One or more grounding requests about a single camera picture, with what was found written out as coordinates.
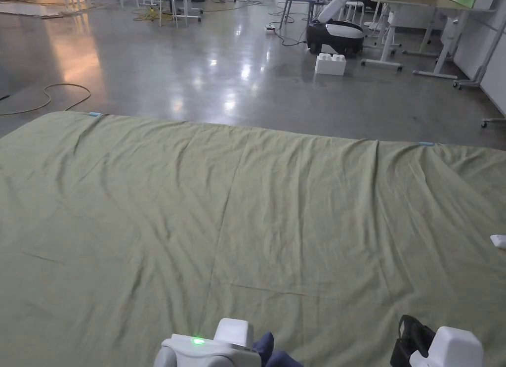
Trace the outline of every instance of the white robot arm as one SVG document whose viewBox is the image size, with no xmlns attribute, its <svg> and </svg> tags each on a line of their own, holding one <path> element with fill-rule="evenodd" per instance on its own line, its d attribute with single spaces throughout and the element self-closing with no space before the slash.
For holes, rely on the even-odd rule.
<svg viewBox="0 0 506 367">
<path fill-rule="evenodd" d="M 222 319 L 212 340 L 172 334 L 162 342 L 154 367 L 260 367 L 252 347 L 253 326 Z"/>
<path fill-rule="evenodd" d="M 483 367 L 483 346 L 466 330 L 442 326 L 436 333 L 402 316 L 392 367 Z"/>
</svg>

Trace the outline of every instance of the standing desk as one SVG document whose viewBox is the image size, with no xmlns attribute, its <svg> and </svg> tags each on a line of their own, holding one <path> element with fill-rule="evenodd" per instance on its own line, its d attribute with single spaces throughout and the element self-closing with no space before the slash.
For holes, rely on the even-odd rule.
<svg viewBox="0 0 506 367">
<path fill-rule="evenodd" d="M 490 12 L 489 9 L 475 9 L 475 8 L 469 8 L 462 4 L 459 4 L 457 2 L 454 2 L 452 0 L 372 0 L 374 2 L 378 3 L 384 3 L 387 5 L 387 12 L 385 12 L 385 15 L 383 16 L 383 21 L 381 22 L 381 29 L 379 32 L 379 41 L 383 38 L 383 35 L 386 30 L 386 24 L 388 21 L 389 13 L 392 13 L 392 18 L 390 20 L 390 27 L 388 29 L 388 34 L 386 36 L 386 41 L 383 47 L 383 53 L 381 55 L 381 59 L 362 59 L 362 65 L 365 66 L 367 64 L 376 64 L 376 65 L 384 65 L 384 66 L 393 66 L 396 67 L 397 70 L 401 71 L 403 68 L 402 64 L 394 63 L 394 62 L 387 62 L 386 58 L 388 57 L 388 54 L 390 52 L 390 48 L 393 44 L 394 34 L 395 34 L 395 28 L 397 26 L 397 11 L 402 5 L 416 5 L 416 6 L 427 6 L 427 7 L 433 7 L 434 8 L 434 14 L 427 26 L 427 30 L 425 31 L 425 36 L 423 38 L 423 42 L 420 48 L 420 51 L 417 52 L 404 52 L 405 54 L 419 54 L 419 55 L 427 55 L 427 53 L 424 53 L 423 49 L 425 47 L 425 44 L 427 43 L 430 33 L 433 29 L 434 19 L 437 15 L 437 12 L 443 12 L 449 17 L 455 17 L 454 25 L 455 30 L 449 31 L 449 37 L 447 38 L 447 41 L 443 42 L 444 46 L 441 50 L 441 53 L 439 55 L 438 63 L 436 64 L 436 67 L 433 72 L 425 72 L 425 71 L 419 71 L 415 70 L 413 74 L 418 75 L 428 75 L 428 76 L 434 76 L 434 77 L 440 77 L 440 78 L 450 78 L 450 79 L 456 79 L 457 76 L 455 75 L 448 75 L 448 74 L 441 74 L 441 69 L 443 68 L 443 64 L 446 60 L 446 55 L 448 54 L 448 51 L 455 47 L 458 38 L 460 37 L 460 34 L 464 30 L 465 23 L 467 21 L 467 18 L 469 17 L 471 12 Z"/>
</svg>

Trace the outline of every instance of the glossy floor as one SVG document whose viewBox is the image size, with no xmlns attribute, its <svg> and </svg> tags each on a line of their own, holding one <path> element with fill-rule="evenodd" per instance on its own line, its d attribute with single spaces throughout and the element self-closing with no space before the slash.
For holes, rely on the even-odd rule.
<svg viewBox="0 0 506 367">
<path fill-rule="evenodd" d="M 484 93 L 411 74 L 433 68 L 433 59 L 397 54 L 406 66 L 401 73 L 362 68 L 351 59 L 344 77 L 315 75 L 316 58 L 305 45 L 282 46 L 265 30 L 279 20 L 269 13 L 280 11 L 283 0 L 256 1 L 262 4 L 209 0 L 200 5 L 210 11 L 202 23 L 179 28 L 134 21 L 132 2 L 50 20 L 2 15 L 0 71 L 13 96 L 0 101 L 0 112 L 36 107 L 45 99 L 44 86 L 70 82 L 92 92 L 77 111 L 506 149 L 504 127 L 480 128 L 482 117 L 501 115 Z M 237 9 L 216 11 L 230 8 Z M 293 5 L 294 23 L 285 35 L 302 35 L 305 10 Z M 397 41 L 416 49 L 421 36 L 398 35 Z M 454 66 L 447 70 L 459 73 Z M 0 117 L 0 136 L 84 94 L 53 88 L 45 108 Z"/>
</svg>

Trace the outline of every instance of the white lego brick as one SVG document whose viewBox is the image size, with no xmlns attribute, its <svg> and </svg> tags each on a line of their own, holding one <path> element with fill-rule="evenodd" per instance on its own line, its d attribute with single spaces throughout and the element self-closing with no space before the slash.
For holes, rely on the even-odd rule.
<svg viewBox="0 0 506 367">
<path fill-rule="evenodd" d="M 506 235 L 492 235 L 490 240 L 494 246 L 502 249 L 506 249 Z"/>
<path fill-rule="evenodd" d="M 344 75 L 346 58 L 342 54 L 320 53 L 316 58 L 315 72 L 318 74 Z"/>
</svg>

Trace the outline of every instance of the wrinkled fabric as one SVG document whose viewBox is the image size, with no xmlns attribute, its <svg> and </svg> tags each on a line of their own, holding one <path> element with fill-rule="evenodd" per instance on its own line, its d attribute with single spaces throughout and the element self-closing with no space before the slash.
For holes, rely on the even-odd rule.
<svg viewBox="0 0 506 367">
<path fill-rule="evenodd" d="M 402 314 L 506 365 L 506 153 L 56 112 L 0 139 L 3 366 L 151 366 L 223 317 L 387 366 Z"/>
</svg>

